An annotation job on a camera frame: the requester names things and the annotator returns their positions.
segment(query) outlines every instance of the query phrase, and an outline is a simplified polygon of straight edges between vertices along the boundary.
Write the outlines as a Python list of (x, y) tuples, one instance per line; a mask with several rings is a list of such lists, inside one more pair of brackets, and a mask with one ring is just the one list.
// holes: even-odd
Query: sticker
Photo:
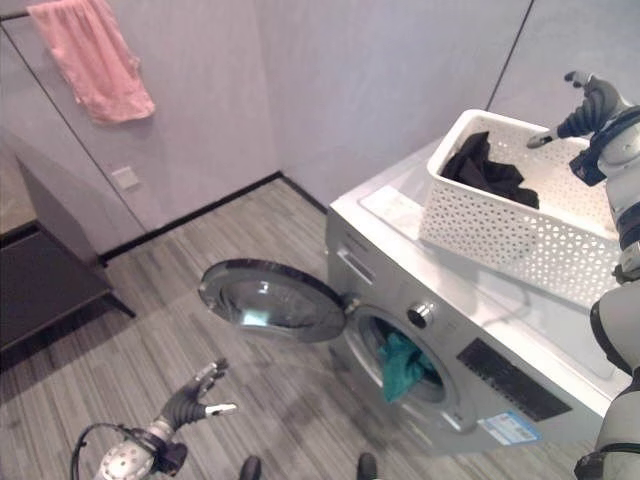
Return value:
[(513, 412), (478, 420), (478, 424), (500, 442), (500, 445), (535, 442), (542, 438), (527, 421)]

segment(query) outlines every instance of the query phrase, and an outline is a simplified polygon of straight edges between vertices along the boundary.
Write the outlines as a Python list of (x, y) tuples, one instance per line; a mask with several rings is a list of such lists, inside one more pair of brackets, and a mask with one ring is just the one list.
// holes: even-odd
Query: white laundry basket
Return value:
[[(433, 177), (420, 238), (482, 265), (590, 307), (616, 286), (617, 233), (603, 184), (588, 187), (569, 161), (588, 146), (556, 140), (530, 150), (546, 129), (481, 110), (456, 121), (428, 163)], [(515, 165), (540, 210), (441, 177), (447, 161), (476, 132), (489, 131), (489, 159)]]

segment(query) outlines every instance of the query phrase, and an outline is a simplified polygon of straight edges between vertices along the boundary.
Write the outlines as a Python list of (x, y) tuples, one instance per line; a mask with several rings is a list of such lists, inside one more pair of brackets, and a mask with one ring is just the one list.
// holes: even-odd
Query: hanging towel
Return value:
[(60, 0), (27, 7), (76, 102), (96, 123), (119, 123), (155, 109), (138, 75), (140, 60), (105, 0)]

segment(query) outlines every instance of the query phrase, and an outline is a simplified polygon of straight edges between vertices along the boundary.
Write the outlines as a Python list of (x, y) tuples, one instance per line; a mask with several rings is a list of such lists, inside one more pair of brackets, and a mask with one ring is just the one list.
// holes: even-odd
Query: green cloth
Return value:
[(436, 373), (429, 358), (404, 335), (392, 333), (378, 349), (382, 358), (383, 393), (391, 403), (407, 393), (427, 373)]

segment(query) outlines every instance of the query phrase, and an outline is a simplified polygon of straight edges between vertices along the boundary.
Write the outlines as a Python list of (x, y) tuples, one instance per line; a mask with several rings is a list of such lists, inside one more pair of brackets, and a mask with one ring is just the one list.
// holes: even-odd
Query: wall outlet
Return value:
[(140, 185), (140, 180), (131, 167), (124, 167), (119, 170), (115, 170), (111, 172), (111, 176), (123, 190)]

